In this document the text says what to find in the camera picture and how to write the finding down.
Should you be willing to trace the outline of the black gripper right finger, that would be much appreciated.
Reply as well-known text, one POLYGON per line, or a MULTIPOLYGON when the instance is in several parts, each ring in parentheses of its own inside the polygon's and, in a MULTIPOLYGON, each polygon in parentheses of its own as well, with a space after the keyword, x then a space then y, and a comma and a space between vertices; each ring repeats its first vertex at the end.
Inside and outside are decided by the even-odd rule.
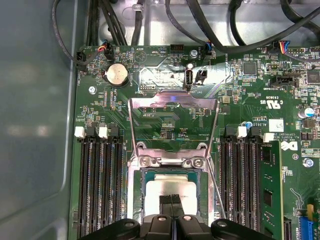
POLYGON ((219 218, 210 226, 196 215, 185 214, 180 196, 171 196, 172 212, 177 220, 177 234, 182 240, 271 240, 270 236, 234 221, 219 218))

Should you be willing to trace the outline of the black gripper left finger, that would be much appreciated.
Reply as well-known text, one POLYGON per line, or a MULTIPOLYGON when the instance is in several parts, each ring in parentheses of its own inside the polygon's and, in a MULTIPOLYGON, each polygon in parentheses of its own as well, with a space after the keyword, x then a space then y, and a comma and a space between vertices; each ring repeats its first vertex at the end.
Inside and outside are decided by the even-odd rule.
POLYGON ((170 240, 172 238, 173 206, 171 195, 159 197, 160 214, 148 215, 140 224, 124 218, 102 227, 82 240, 170 240))

